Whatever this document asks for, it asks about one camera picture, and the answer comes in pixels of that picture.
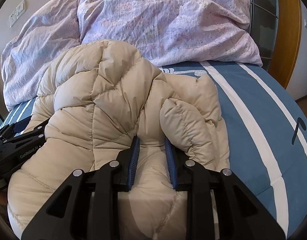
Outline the lilac floral pillow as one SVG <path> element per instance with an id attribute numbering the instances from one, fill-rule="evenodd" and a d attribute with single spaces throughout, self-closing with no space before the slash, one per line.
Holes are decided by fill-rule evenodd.
<path id="1" fill-rule="evenodd" d="M 1 55 L 4 103 L 8 111 L 38 92 L 48 63 L 80 44 L 78 0 L 50 0 L 23 25 Z"/>

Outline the wooden headboard with dark panel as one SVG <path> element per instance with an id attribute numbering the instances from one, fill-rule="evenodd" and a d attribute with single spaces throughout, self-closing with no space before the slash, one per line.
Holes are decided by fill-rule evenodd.
<path id="1" fill-rule="evenodd" d="M 286 88 L 300 47 L 300 0 L 250 0 L 249 11 L 247 30 L 259 48 L 262 67 Z"/>

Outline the beige quilted down jacket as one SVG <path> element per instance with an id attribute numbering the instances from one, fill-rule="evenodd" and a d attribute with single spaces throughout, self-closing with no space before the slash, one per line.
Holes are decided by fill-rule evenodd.
<path id="1" fill-rule="evenodd" d="M 212 79 L 166 74 L 122 41 L 83 44 L 50 62 L 26 129 L 43 121 L 46 143 L 8 187 L 17 237 L 74 170 L 101 168 L 134 136 L 141 145 L 135 183 L 118 195 L 122 239 L 185 239 L 187 195 L 170 183 L 165 139 L 207 169 L 229 167 L 227 128 Z"/>

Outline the blue white striped bedsheet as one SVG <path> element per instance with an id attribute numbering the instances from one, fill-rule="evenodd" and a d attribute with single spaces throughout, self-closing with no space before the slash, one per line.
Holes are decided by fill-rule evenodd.
<path id="1" fill-rule="evenodd" d="M 130 140 L 140 125 L 108 130 L 101 138 L 94 98 L 101 79 L 100 60 L 61 60 L 48 64 L 28 109 L 31 127 L 50 118 L 72 128 L 70 150 L 39 153 L 16 172 L 9 185 L 8 217 L 20 237 L 42 203 L 75 168 L 90 171 L 109 160 L 100 154 L 106 140 L 116 146 Z M 207 116 L 218 97 L 228 138 L 217 147 L 229 152 L 230 169 L 245 183 L 291 237 L 307 215 L 307 120 L 299 106 L 262 68 L 217 61 L 184 62 L 159 68 L 176 80 L 177 92 L 197 96 Z M 301 128 L 297 121 L 304 120 Z M 165 154 L 143 146 L 135 188 L 120 196 L 122 239 L 184 239 L 186 194 L 172 189 Z"/>

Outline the white wall socket plate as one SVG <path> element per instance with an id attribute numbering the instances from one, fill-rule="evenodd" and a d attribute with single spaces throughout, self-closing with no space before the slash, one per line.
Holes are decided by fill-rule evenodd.
<path id="1" fill-rule="evenodd" d="M 10 14 L 9 26 L 12 27 L 17 22 L 17 20 L 25 13 L 25 11 L 26 11 L 26 0 L 22 0 L 22 2 Z"/>

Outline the lilac floral duvet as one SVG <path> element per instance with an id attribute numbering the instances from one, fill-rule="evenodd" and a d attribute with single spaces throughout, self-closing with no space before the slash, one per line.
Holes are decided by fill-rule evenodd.
<path id="1" fill-rule="evenodd" d="M 262 65 L 247 32 L 250 0 L 79 0 L 82 43 L 110 39 L 155 66 L 184 61 Z"/>

